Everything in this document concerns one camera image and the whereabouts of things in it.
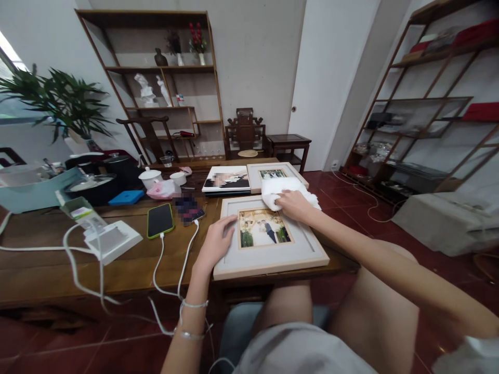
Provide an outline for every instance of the white statue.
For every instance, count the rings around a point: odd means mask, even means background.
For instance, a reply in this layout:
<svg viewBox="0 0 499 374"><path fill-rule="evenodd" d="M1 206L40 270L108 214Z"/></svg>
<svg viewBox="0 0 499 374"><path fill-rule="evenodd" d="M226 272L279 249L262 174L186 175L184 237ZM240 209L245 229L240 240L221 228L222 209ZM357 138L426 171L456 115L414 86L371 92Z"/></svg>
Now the white statue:
<svg viewBox="0 0 499 374"><path fill-rule="evenodd" d="M173 106L170 95L168 94L168 90L165 87L165 83L163 82L163 80L161 79L161 77L159 75L157 75L156 78L157 78L157 85L161 89L161 94L163 95L163 97L166 100L166 106Z"/></svg>
<svg viewBox="0 0 499 374"><path fill-rule="evenodd" d="M152 93L152 87L149 87L149 83L147 82L146 77L144 77L140 73L137 73L134 79L139 83L140 87L142 87L140 89L140 98L144 102L144 106L146 108L158 107L159 104L157 102L154 102L156 95Z"/></svg>

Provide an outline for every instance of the smartphone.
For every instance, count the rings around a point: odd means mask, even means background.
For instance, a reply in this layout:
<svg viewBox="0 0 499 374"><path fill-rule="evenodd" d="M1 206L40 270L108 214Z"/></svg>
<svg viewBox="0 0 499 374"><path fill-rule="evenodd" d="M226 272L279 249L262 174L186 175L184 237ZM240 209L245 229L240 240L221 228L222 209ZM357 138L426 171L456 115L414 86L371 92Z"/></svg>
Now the smartphone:
<svg viewBox="0 0 499 374"><path fill-rule="evenodd" d="M154 239L161 233L169 232L175 228L173 223L172 206L163 204L149 209L147 212L147 238Z"/></svg>
<svg viewBox="0 0 499 374"><path fill-rule="evenodd" d="M193 196L182 196L174 199L175 207L184 226L189 226L196 219L205 216L204 210L198 205Z"/></svg>

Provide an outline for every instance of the wooden chair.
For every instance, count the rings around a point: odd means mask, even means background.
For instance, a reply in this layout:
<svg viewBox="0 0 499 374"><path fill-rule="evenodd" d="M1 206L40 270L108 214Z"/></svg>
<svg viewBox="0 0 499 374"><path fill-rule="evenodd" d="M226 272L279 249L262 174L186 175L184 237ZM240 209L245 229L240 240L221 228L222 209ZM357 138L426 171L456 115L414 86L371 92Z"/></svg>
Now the wooden chair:
<svg viewBox="0 0 499 374"><path fill-rule="evenodd" d="M175 157L175 160L177 162L180 162L178 159L178 154L177 151L175 150L175 146L173 144L173 139L172 136L170 135L170 131L168 130L168 125L166 122L168 121L168 116L164 117L135 117L135 118L130 118L130 119L116 119L116 122L118 122L121 125L125 125L125 129L132 139L132 142L134 143L134 146L136 149L139 149L137 146L137 142L135 141L135 138L130 131L130 128L128 125L134 126L135 123L139 124L140 127L142 128L142 131L146 135L146 141L149 144L149 147L151 148L152 153L154 154L154 157L156 158L156 163L160 164L160 158L165 155L165 152L163 151L163 148L161 147L161 143L159 138L156 135L156 132L154 131L154 127L152 127L153 122L161 122L163 123L163 127L166 131L166 136L168 138L168 141L170 143L170 147L172 148L173 155Z"/></svg>
<svg viewBox="0 0 499 374"><path fill-rule="evenodd" d="M263 118L253 118L253 108L237 108L237 118L228 119L229 126L225 127L225 147L229 159L240 158L240 151L254 149L255 142L262 141L262 148L265 149L265 125L261 122ZM239 150L231 151L230 142L236 142ZM266 152L259 154L260 157L266 156Z"/></svg>

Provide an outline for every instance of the small wooden side table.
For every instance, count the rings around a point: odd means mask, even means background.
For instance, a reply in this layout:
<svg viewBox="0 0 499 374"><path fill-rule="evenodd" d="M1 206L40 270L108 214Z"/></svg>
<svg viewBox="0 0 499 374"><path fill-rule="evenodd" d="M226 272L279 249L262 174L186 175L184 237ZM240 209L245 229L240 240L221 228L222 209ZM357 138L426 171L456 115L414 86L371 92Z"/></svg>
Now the small wooden side table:
<svg viewBox="0 0 499 374"><path fill-rule="evenodd" d="M300 165L300 174L305 169L308 148L312 142L298 134L266 135L269 142L269 157L277 157L280 162L289 162L291 165ZM291 153L277 153L278 150L291 149ZM295 149L303 149L303 157L295 156Z"/></svg>

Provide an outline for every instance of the silver bracelet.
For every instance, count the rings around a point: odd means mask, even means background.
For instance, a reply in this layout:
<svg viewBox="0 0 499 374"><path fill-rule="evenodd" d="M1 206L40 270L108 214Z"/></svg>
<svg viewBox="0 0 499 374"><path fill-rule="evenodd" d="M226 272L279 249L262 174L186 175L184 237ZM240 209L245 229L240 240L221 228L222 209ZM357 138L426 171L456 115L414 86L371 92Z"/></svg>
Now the silver bracelet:
<svg viewBox="0 0 499 374"><path fill-rule="evenodd" d="M184 306L188 306L189 308L205 308L208 306L208 301L209 300L206 300L204 303L202 304L197 304L197 305L193 305L193 304L188 304L186 303L186 300L185 299L182 299L182 304Z"/></svg>
<svg viewBox="0 0 499 374"><path fill-rule="evenodd" d="M205 335L206 334L195 335L195 334L191 334L190 332L187 332L187 331L180 332L181 337L183 337L184 339L189 339L189 340L203 340Z"/></svg>

